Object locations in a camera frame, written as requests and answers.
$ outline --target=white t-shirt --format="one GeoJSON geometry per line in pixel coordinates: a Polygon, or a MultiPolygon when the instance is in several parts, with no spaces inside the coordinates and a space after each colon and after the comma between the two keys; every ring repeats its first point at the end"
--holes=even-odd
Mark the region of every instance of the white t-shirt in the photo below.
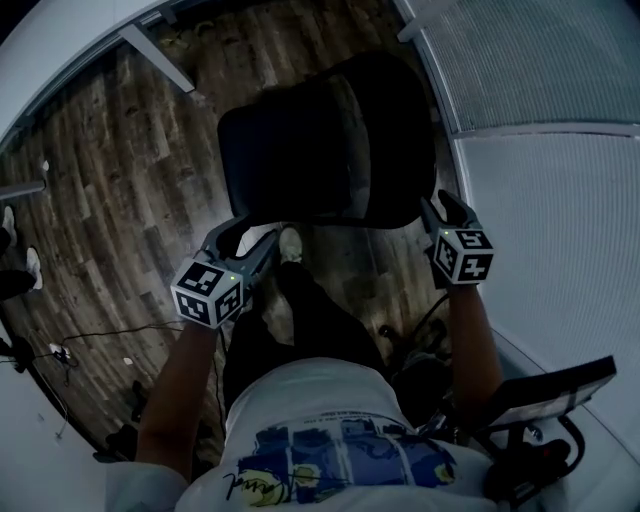
{"type": "Polygon", "coordinates": [[[484,455],[418,437],[369,368],[336,359],[282,366],[229,411],[220,465],[191,485],[175,471],[119,462],[107,512],[495,511],[484,455]]]}

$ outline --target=graphic print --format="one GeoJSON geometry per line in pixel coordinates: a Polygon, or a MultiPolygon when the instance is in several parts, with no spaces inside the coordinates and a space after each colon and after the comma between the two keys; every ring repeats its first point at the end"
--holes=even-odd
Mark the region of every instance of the graphic print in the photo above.
{"type": "Polygon", "coordinates": [[[216,318],[222,322],[240,306],[240,283],[229,288],[224,295],[216,299],[216,318]]]}
{"type": "Polygon", "coordinates": [[[178,281],[178,287],[208,297],[223,275],[222,270],[194,261],[178,281]]]}
{"type": "Polygon", "coordinates": [[[180,292],[176,292],[176,298],[178,299],[178,307],[181,314],[203,324],[211,325],[206,302],[180,292]]]}
{"type": "Polygon", "coordinates": [[[319,503],[350,486],[446,486],[455,460],[437,444],[382,416],[326,413],[300,429],[256,435],[253,455],[238,461],[227,500],[239,492],[250,506],[319,503]]]}
{"type": "Polygon", "coordinates": [[[493,254],[465,254],[458,275],[458,281],[482,281],[489,274],[493,254]]]}

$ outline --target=black cable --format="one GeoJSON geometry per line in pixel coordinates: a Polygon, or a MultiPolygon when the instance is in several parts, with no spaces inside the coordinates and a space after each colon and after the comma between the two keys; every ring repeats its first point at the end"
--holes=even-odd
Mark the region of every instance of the black cable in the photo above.
{"type": "Polygon", "coordinates": [[[222,353],[224,354],[224,361],[227,362],[227,341],[224,339],[224,332],[220,328],[220,341],[222,342],[222,353]]]}
{"type": "Polygon", "coordinates": [[[420,329],[422,329],[424,324],[427,323],[427,321],[429,320],[431,315],[433,315],[435,310],[438,309],[438,306],[440,306],[440,304],[442,304],[448,298],[449,298],[449,294],[445,293],[442,297],[440,297],[436,301],[436,303],[433,306],[431,306],[431,309],[429,311],[427,311],[427,314],[422,317],[422,320],[420,320],[418,322],[418,325],[416,325],[415,329],[413,329],[413,332],[411,333],[411,338],[410,339],[412,339],[412,340],[415,339],[415,337],[417,336],[418,332],[420,332],[420,329]]]}
{"type": "MultiPolygon", "coordinates": [[[[224,343],[224,333],[222,332],[222,327],[218,329],[218,333],[220,334],[220,341],[222,341],[222,347],[225,357],[225,362],[227,360],[227,349],[224,343]]],[[[218,366],[216,365],[216,355],[213,354],[213,372],[216,375],[216,402],[218,402],[218,420],[220,422],[220,432],[222,432],[222,437],[226,439],[227,433],[224,428],[224,421],[222,419],[222,401],[220,400],[220,376],[218,375],[218,366]]]]}
{"type": "Polygon", "coordinates": [[[67,336],[66,338],[63,338],[62,341],[60,342],[60,346],[64,347],[64,343],[66,341],[75,340],[78,338],[88,338],[89,336],[110,336],[112,334],[128,334],[133,332],[144,331],[145,329],[158,329],[158,330],[167,329],[169,331],[182,332],[182,329],[176,329],[175,327],[167,327],[167,326],[170,324],[183,324],[183,323],[185,323],[184,320],[172,320],[170,322],[164,322],[162,324],[147,324],[147,325],[143,325],[142,327],[136,327],[134,329],[123,329],[121,331],[90,332],[85,334],[77,334],[75,336],[67,336]]]}
{"type": "MultiPolygon", "coordinates": [[[[52,357],[52,356],[55,356],[55,355],[56,355],[55,352],[51,352],[50,354],[40,354],[38,356],[34,356],[33,358],[34,359],[40,359],[41,357],[52,357]]],[[[17,359],[8,359],[7,361],[0,361],[0,364],[3,364],[3,363],[17,363],[17,362],[18,362],[17,359]]]]}

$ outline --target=white shoe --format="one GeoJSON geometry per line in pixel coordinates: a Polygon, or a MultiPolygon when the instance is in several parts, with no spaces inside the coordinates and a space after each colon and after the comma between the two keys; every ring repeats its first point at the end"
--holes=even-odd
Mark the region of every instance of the white shoe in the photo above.
{"type": "Polygon", "coordinates": [[[6,206],[4,209],[4,219],[2,221],[3,229],[9,233],[11,237],[11,242],[9,242],[9,247],[15,247],[18,245],[18,233],[16,233],[16,219],[13,216],[13,208],[11,206],[6,206]]]}
{"type": "Polygon", "coordinates": [[[27,249],[27,272],[36,278],[32,290],[42,290],[42,272],[40,272],[40,257],[33,247],[27,249]]]}
{"type": "Polygon", "coordinates": [[[280,233],[280,263],[302,263],[302,239],[293,226],[286,226],[280,233]]]}

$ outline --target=black office chair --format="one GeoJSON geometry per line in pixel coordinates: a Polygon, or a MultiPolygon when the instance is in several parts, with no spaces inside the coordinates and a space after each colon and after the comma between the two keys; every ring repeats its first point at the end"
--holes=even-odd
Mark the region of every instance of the black office chair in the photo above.
{"type": "Polygon", "coordinates": [[[220,253],[235,255],[251,226],[278,221],[371,228],[402,227],[420,215],[420,197],[435,186],[435,150],[422,84],[401,59],[357,55],[287,90],[227,112],[218,125],[231,208],[242,222],[217,233],[220,253]],[[334,79],[357,102],[369,143],[368,195],[355,216],[334,79]]]}

